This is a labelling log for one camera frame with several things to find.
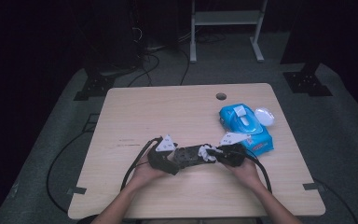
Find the white lid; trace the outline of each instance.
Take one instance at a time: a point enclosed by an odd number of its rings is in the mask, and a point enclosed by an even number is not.
[[[265,107],[259,107],[255,110],[255,116],[258,121],[264,126],[270,126],[274,124],[274,116]]]

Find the blue package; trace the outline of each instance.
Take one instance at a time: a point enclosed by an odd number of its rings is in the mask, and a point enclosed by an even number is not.
[[[241,141],[241,143],[256,156],[274,148],[269,131],[260,124],[249,106],[244,104],[227,105],[220,110],[219,115],[220,122],[228,132],[250,135],[250,138]]]

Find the person's left hand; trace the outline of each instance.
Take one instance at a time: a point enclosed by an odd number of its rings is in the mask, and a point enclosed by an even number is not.
[[[143,157],[138,161],[137,166],[133,172],[131,181],[135,181],[139,188],[149,184],[152,180],[160,178],[167,173],[154,169],[148,162],[147,153],[150,148],[146,151]]]

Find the forearm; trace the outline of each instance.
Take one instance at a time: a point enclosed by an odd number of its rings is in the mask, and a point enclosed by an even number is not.
[[[91,224],[121,223],[139,187],[129,182],[118,196],[98,215]]]
[[[301,221],[288,211],[263,185],[253,188],[252,191],[262,203],[274,224],[301,223]]]

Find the gray carpet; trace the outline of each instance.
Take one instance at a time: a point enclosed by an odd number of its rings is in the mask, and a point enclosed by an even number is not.
[[[261,34],[259,45],[265,61],[258,63],[249,43],[250,34],[227,35],[224,41],[197,45],[198,61],[189,66],[183,85],[269,83],[282,106],[310,173],[325,182],[349,205],[358,218],[358,104],[346,91],[339,76],[321,65],[316,75],[333,96],[309,97],[292,93],[282,73],[299,71],[303,64],[280,65],[289,34]],[[187,54],[189,45],[181,46]],[[186,70],[181,51],[155,53],[158,67],[151,71],[153,86],[179,85]],[[145,57],[145,69],[156,59]],[[117,79],[115,87],[126,87],[136,76]],[[76,223],[48,198],[46,178],[56,155],[82,132],[90,113],[100,113],[103,97],[73,101],[87,79],[84,70],[74,74],[34,144],[26,163],[0,209],[0,223]],[[147,86],[147,77],[132,86]],[[76,186],[92,133],[84,133],[61,154],[51,170],[49,188],[57,203],[67,209],[71,189]],[[305,223],[354,223],[343,203],[331,190],[321,191],[326,213],[302,217]]]

